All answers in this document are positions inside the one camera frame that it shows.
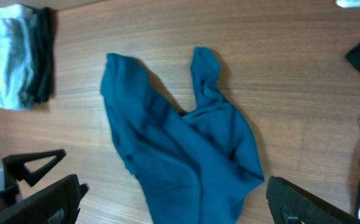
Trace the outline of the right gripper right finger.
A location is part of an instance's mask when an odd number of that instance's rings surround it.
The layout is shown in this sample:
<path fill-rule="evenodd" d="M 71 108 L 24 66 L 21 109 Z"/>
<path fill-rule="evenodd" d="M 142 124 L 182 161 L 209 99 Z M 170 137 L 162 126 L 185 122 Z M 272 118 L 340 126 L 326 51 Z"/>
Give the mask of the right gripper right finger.
<path fill-rule="evenodd" d="M 265 196 L 275 224 L 360 224 L 360 219 L 282 177 L 269 178 Z"/>

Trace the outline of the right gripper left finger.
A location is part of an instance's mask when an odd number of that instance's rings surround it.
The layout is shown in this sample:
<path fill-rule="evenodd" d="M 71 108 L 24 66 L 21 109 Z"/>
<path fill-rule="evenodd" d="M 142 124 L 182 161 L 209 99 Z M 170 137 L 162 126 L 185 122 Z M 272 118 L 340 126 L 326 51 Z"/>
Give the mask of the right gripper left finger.
<path fill-rule="evenodd" d="M 75 224 L 80 201 L 88 191 L 77 175 L 68 175 L 1 211 L 0 224 Z"/>

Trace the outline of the blue t-shirt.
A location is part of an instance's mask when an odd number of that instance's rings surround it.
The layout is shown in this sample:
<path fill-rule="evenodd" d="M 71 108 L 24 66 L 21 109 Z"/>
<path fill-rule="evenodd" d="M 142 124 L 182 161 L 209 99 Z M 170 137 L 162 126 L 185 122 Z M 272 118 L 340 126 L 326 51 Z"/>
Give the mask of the blue t-shirt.
<path fill-rule="evenodd" d="M 179 114 L 132 57 L 107 54 L 101 81 L 112 140 L 154 223 L 236 223 L 264 173 L 251 127 L 217 87 L 221 66 L 195 47 L 196 108 Z"/>

